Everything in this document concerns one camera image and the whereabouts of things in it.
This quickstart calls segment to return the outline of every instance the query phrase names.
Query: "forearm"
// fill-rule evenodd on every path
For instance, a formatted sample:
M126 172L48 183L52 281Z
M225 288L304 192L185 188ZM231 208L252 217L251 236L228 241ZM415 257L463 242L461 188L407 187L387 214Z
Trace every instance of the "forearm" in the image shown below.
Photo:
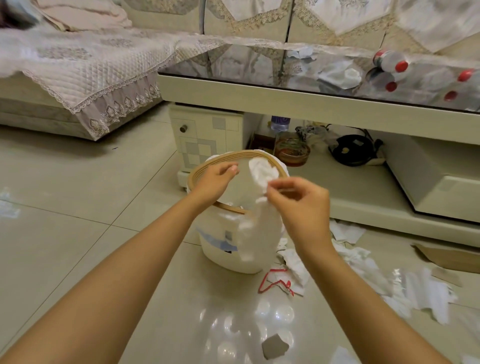
M449 363L339 256L302 259L363 363Z
M201 209L190 195L128 240L57 302L0 363L117 363Z

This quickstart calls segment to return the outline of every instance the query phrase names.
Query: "black glass table top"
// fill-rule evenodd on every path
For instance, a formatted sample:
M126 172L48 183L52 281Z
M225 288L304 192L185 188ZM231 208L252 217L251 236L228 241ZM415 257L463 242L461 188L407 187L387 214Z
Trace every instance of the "black glass table top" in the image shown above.
M383 69L376 67L365 53L342 54L315 46L284 50L232 44L159 73L480 113L480 70L469 67L477 62L416 55L401 64L397 68L403 72L396 72L395 66L387 72L384 69L392 69L391 64L377 62Z

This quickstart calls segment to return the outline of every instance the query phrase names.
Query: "person's left hand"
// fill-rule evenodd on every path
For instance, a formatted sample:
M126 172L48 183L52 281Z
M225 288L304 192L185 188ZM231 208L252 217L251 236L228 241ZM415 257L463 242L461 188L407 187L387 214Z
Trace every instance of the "person's left hand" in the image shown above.
M190 195L195 197L203 211L223 195L228 183L238 173L237 162L212 164L206 169Z

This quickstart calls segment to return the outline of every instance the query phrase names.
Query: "purple bottle label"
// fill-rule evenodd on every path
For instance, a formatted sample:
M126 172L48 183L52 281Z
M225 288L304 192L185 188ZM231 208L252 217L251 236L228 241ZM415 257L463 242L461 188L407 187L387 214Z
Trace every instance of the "purple bottle label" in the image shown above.
M281 116L272 116L272 123L277 125L288 125L290 124L290 118L282 118Z

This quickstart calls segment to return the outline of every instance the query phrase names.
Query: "brown cardboard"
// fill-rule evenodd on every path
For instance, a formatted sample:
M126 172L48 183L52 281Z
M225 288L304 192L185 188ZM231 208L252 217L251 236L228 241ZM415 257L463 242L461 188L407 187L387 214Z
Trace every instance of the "brown cardboard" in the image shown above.
M463 287L460 277L450 272L444 268L435 267L432 269L432 276L437 277L438 279L444 280L445 282L455 284L456 286Z
M463 252L452 249L428 248L421 244L414 244L431 262L446 269L462 272L480 273L480 254Z
M266 360L275 359L284 355L289 347L290 345L284 342L278 334L270 336L262 342L262 349Z

